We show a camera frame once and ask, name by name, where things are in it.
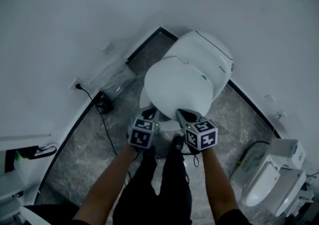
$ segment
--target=floor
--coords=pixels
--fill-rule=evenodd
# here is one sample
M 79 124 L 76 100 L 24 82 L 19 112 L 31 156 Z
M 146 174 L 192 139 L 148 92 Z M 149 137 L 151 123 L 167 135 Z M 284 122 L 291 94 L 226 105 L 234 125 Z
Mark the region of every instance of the floor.
M 121 94 L 114 103 L 115 110 L 104 116 L 109 134 L 117 151 L 127 142 L 126 131 L 131 118 L 139 108 L 139 96 L 148 68 L 159 61 L 174 41 L 159 33 L 129 64 L 136 80 Z M 272 132 L 256 112 L 235 92 L 226 86 L 213 102 L 207 116 L 218 126 L 218 145 L 215 147 L 218 159 L 227 176 L 236 168 L 243 151 L 251 143 L 270 141 Z M 165 155 L 174 134 L 161 132 L 155 146 L 158 153 Z M 106 136 L 101 117 L 93 107 L 75 130 L 52 170 L 41 191 L 38 203 L 55 204 L 66 198 L 80 206 L 99 175 L 113 160 L 114 154 Z M 191 219 L 194 225 L 213 224 L 213 217 L 205 191 L 204 170 L 201 155 L 196 168 L 192 156 L 185 157 L 185 166 L 190 179 L 193 198 Z M 139 167 L 141 157 L 130 167 L 132 175 Z M 159 193 L 164 159 L 158 159 L 158 167 L 152 185 Z M 276 218 L 262 205 L 248 208 L 239 207 L 252 224 L 270 225 Z M 110 215 L 107 224 L 112 224 Z

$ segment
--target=wall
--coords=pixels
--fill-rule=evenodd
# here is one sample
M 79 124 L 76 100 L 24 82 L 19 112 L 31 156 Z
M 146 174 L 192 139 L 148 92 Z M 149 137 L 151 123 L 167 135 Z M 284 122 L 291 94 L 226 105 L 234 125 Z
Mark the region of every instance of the wall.
M 0 136 L 60 140 L 88 100 L 72 81 L 125 54 L 156 25 L 158 1 L 0 0 Z
M 162 0 L 162 11 L 175 34 L 200 29 L 226 44 L 235 59 L 232 80 L 282 137 L 302 141 L 318 171 L 318 0 Z M 287 118 L 278 121 L 277 111 Z

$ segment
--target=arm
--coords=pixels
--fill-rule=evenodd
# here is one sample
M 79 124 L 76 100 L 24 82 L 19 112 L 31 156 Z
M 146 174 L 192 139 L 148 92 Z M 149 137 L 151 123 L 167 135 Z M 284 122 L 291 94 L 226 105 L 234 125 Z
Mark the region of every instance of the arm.
M 121 153 L 112 161 L 89 191 L 82 207 L 74 220 L 89 225 L 104 225 L 118 197 L 130 164 L 135 157 L 135 149 L 126 145 Z
M 226 212 L 238 209 L 234 191 L 220 166 L 213 148 L 202 152 L 206 192 L 215 222 Z

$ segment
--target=plastic bag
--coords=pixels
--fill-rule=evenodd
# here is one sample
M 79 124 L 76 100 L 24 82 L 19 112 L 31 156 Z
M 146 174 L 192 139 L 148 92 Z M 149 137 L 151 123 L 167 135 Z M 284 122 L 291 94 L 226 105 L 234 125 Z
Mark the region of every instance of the plastic bag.
M 114 101 L 136 78 L 135 74 L 119 60 L 107 66 L 91 83 L 92 88 L 98 88 Z

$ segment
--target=smart toilet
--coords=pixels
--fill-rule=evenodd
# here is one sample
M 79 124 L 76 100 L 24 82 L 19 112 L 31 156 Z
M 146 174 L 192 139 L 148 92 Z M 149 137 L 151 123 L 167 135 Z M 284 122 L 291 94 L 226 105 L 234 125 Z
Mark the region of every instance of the smart toilet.
M 207 114 L 233 71 L 233 57 L 211 34 L 191 31 L 182 36 L 146 73 L 140 107 L 153 104 L 161 113 L 162 130 L 180 129 L 178 108 Z

